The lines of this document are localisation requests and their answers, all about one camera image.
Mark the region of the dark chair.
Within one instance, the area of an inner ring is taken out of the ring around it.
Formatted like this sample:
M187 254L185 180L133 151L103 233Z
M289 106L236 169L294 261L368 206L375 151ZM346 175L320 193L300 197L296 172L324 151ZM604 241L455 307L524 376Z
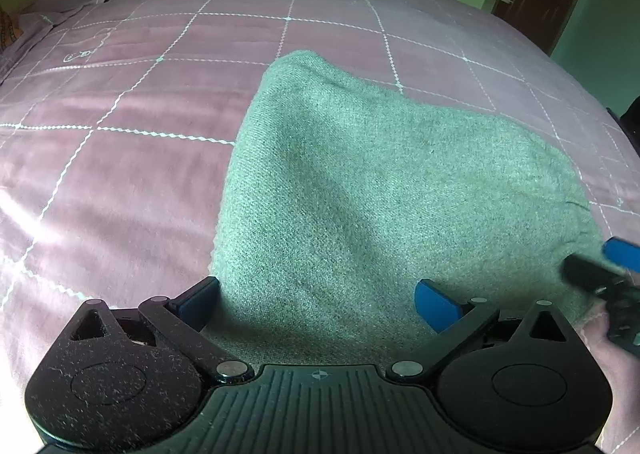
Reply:
M606 111L613 120L612 127L619 129L636 154L640 155L640 97L636 97L621 116L617 116L610 107Z

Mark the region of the pink checked bed sheet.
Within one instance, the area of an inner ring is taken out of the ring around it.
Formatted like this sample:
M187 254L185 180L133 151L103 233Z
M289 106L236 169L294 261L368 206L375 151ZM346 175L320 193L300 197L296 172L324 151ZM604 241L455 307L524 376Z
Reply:
M605 236L639 238L639 158L525 36L454 0L108 0L1 87L1 432L40 448L29 376L86 298L206 274L232 143L265 68L312 50L431 105L492 109L572 158Z

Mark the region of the orange striped pillow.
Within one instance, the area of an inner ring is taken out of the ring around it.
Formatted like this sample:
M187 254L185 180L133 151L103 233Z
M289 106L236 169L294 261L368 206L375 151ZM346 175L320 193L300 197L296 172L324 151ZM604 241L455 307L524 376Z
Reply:
M23 30L18 24L17 18L0 8L0 50L3 52L18 39L21 38Z

